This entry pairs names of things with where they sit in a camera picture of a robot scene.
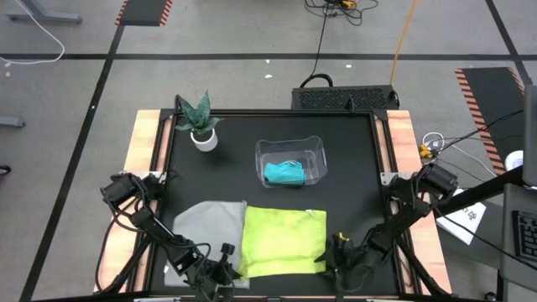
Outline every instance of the white pot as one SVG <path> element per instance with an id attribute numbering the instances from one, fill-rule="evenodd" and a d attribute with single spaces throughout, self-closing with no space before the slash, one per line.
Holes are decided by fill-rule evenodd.
<path id="1" fill-rule="evenodd" d="M 202 152 L 209 152 L 213 150 L 218 144 L 218 137 L 216 136 L 215 129 L 212 129 L 211 138 L 209 138 L 205 142 L 196 141 L 196 139 L 194 138 L 194 133 L 190 133 L 190 138 L 192 139 L 192 142 L 194 142 L 194 145 Z"/>

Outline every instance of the black floor stripe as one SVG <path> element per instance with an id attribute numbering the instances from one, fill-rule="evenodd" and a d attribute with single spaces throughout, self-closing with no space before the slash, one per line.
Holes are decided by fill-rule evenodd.
<path id="1" fill-rule="evenodd" d="M 57 54 L 0 54 L 9 60 L 51 60 Z M 114 60 L 314 60 L 316 54 L 114 54 Z M 105 60 L 109 54 L 65 54 L 62 60 Z M 321 60 L 393 60 L 394 54 L 320 54 Z M 512 61 L 537 60 L 537 55 L 446 55 L 446 54 L 401 54 L 399 60 L 425 61 Z"/>
<path id="2" fill-rule="evenodd" d="M 498 30 L 500 34 L 502 35 L 503 42 L 505 43 L 505 46 L 507 47 L 509 54 L 514 57 L 514 65 L 517 68 L 517 71 L 519 72 L 520 77 L 522 78 L 522 82 L 525 85 L 531 85 L 533 84 L 531 78 L 528 75 L 528 71 L 526 70 L 526 67 L 522 63 L 522 60 L 519 57 L 519 52 L 514 47 L 514 43 L 511 40 L 511 37 L 509 36 L 509 33 L 507 31 L 507 28 L 505 27 L 505 24 L 503 24 L 503 20 L 500 17 L 500 13 L 498 12 L 498 9 L 496 8 L 496 5 L 494 4 L 493 0 L 485 0 L 487 3 L 488 9 L 490 10 L 490 14 L 492 14 L 494 23 L 496 23 L 496 26 L 498 27 Z"/>
<path id="3" fill-rule="evenodd" d="M 86 117 L 82 123 L 80 134 L 76 140 L 75 149 L 71 155 L 69 165 L 65 172 L 63 181 L 61 182 L 60 192 L 56 198 L 52 213 L 50 214 L 49 222 L 47 223 L 46 228 L 44 229 L 43 238 L 39 244 L 37 254 L 35 255 L 34 262 L 32 263 L 32 268 L 30 269 L 29 276 L 26 279 L 24 284 L 23 292 L 21 293 L 19 301 L 30 301 L 34 295 L 35 287 L 39 281 L 39 276 L 41 275 L 41 270 L 43 269 L 44 261 L 49 253 L 50 244 L 54 238 L 58 222 L 60 221 L 61 212 L 64 209 L 65 201 L 69 194 L 71 183 L 75 177 L 76 168 L 80 162 L 82 156 L 82 150 L 86 144 L 88 133 L 90 132 L 91 123 L 95 116 L 97 107 L 99 106 L 99 101 L 101 100 L 101 95 L 104 90 L 104 87 L 107 83 L 108 75 L 110 69 L 112 68 L 113 58 L 112 55 L 116 53 L 117 47 L 119 46 L 119 41 L 123 35 L 123 26 L 117 27 L 116 33 L 108 51 L 109 56 L 107 57 L 104 66 L 102 67 L 101 75 L 99 81 L 96 84 L 95 91 L 93 92 L 93 97 L 91 98 L 90 105 L 87 109 Z"/>

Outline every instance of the gray carpet floor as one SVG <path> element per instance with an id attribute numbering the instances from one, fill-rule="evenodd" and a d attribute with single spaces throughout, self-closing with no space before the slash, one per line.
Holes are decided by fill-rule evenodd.
<path id="1" fill-rule="evenodd" d="M 364 6 L 368 0 L 362 0 Z M 42 0 L 48 9 L 79 13 L 80 25 L 44 23 L 67 54 L 105 54 L 116 31 L 122 0 Z M 353 27 L 344 18 L 326 22 L 321 52 L 392 54 L 411 0 L 382 0 Z M 520 54 L 537 53 L 537 2 L 495 2 Z M 17 5 L 0 0 L 0 12 Z M 300 0 L 175 1 L 161 28 L 129 27 L 119 54 L 315 53 L 322 18 Z M 0 54 L 53 54 L 59 46 L 35 24 L 0 16 Z M 404 54 L 508 55 L 484 0 L 422 1 Z M 60 60 L 44 65 L 0 65 L 0 115 L 23 117 L 26 128 L 0 128 L 0 164 L 13 172 L 0 180 L 0 300 L 15 301 L 60 190 L 104 60 Z M 99 187 L 123 168 L 138 109 L 173 106 L 180 93 L 196 102 L 206 89 L 214 108 L 289 108 L 291 90 L 311 73 L 313 60 L 115 60 L 65 203 L 34 299 L 90 294 L 102 236 L 110 219 Z M 317 71 L 337 86 L 387 84 L 391 60 L 321 60 Z M 475 129 L 454 76 L 457 68 L 508 66 L 509 60 L 402 60 L 394 87 L 412 115 L 416 138 L 431 131 L 448 137 Z M 537 79 L 537 62 L 524 66 Z M 312 81 L 312 86 L 325 85 Z M 492 167 L 481 142 L 459 144 Z M 489 179 L 479 164 L 456 150 L 443 158 Z M 477 185 L 452 167 L 463 187 Z M 501 205 L 501 198 L 493 202 Z M 496 287 L 496 271 L 444 251 L 454 293 L 481 298 Z M 513 301 L 537 295 L 514 285 Z"/>

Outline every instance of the white paper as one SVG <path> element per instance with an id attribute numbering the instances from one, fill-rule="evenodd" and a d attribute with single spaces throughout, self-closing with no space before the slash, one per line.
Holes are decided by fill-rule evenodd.
<path id="1" fill-rule="evenodd" d="M 473 206 L 468 206 L 467 208 L 451 213 L 447 217 L 475 233 L 486 209 L 487 207 L 484 204 L 478 202 Z M 436 219 L 436 224 L 451 235 L 461 239 L 465 244 L 470 245 L 472 243 L 472 234 L 448 221 L 445 217 Z"/>

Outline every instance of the clear plastic container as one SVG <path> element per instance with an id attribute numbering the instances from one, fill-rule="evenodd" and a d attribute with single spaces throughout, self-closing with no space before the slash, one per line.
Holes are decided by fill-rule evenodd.
<path id="1" fill-rule="evenodd" d="M 328 170 L 325 149 L 322 140 L 317 136 L 280 142 L 260 140 L 255 145 L 255 159 L 259 180 L 266 188 L 314 185 L 326 175 Z M 265 178 L 264 169 L 267 164 L 282 164 L 289 161 L 301 163 L 305 174 L 303 181 L 269 182 Z"/>

